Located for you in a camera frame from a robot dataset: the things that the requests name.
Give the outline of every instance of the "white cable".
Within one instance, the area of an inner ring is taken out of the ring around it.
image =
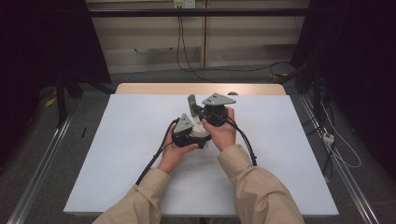
[[[332,125],[332,121],[331,121],[331,119],[330,119],[329,114],[327,113],[326,108],[324,107],[324,105],[323,105],[322,102],[320,102],[320,104],[321,104],[321,106],[322,106],[323,109],[324,109],[324,113],[326,114],[326,117],[327,117],[327,119],[329,120],[330,125]],[[361,158],[359,157],[359,155],[358,155],[358,153],[355,151],[355,149],[353,149],[353,147],[341,136],[341,134],[340,134],[339,132],[337,132],[337,130],[335,129],[335,127],[334,127],[333,125],[332,125],[332,129],[333,129],[333,130],[335,131],[335,133],[346,143],[346,145],[349,146],[349,148],[353,151],[353,153],[356,155],[356,157],[357,157],[358,160],[359,160],[359,165],[351,165],[351,164],[347,163],[346,161],[344,161],[344,160],[341,158],[340,155],[338,155],[338,153],[336,153],[336,152],[334,152],[334,151],[332,150],[332,147],[330,146],[330,144],[327,144],[327,145],[329,146],[330,151],[332,151],[332,153],[334,154],[334,156],[335,156],[339,161],[341,161],[343,164],[345,164],[346,166],[349,166],[349,167],[351,167],[351,168],[359,168],[359,167],[361,167]]]

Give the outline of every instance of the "cuff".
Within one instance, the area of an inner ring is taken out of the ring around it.
[[[151,189],[156,192],[158,195],[162,196],[166,190],[170,181],[170,175],[166,172],[157,169],[151,168],[146,173],[145,177],[143,177],[139,186]]]
[[[252,166],[246,151],[240,145],[224,149],[218,156],[219,163],[229,178]]]

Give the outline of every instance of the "left hand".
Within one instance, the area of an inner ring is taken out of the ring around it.
[[[167,146],[163,150],[163,158],[158,165],[158,169],[170,174],[172,170],[177,167],[177,165],[183,159],[183,156],[198,148],[198,144],[191,144],[185,147],[177,147],[173,144],[172,140],[172,132],[174,131],[176,124],[174,124],[169,130],[168,135],[166,136],[165,142],[163,143],[163,147]]]

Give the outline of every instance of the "white tabletop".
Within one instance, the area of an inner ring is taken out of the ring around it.
[[[169,123],[189,115],[187,96],[112,95],[64,211],[98,215],[118,202],[157,151]],[[198,105],[207,96],[197,95]],[[337,215],[289,96],[230,97],[258,165],[284,183],[302,215]],[[246,147],[239,135],[237,142]],[[218,155],[210,141],[185,156],[164,195],[164,216],[235,216],[233,186]]]

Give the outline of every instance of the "black curtain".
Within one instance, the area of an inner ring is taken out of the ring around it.
[[[319,70],[351,126],[396,179],[396,150],[392,141],[396,129],[396,20],[392,4],[349,1],[346,13],[339,14],[340,29],[327,47]],[[296,66],[313,48],[309,43],[315,44],[316,31],[323,32],[316,21],[307,21],[304,28],[293,55]]]
[[[54,86],[57,74],[76,82],[83,81],[79,77],[111,82],[92,19],[56,13],[75,10],[88,11],[85,1],[0,3],[0,161],[18,144],[40,90]]]

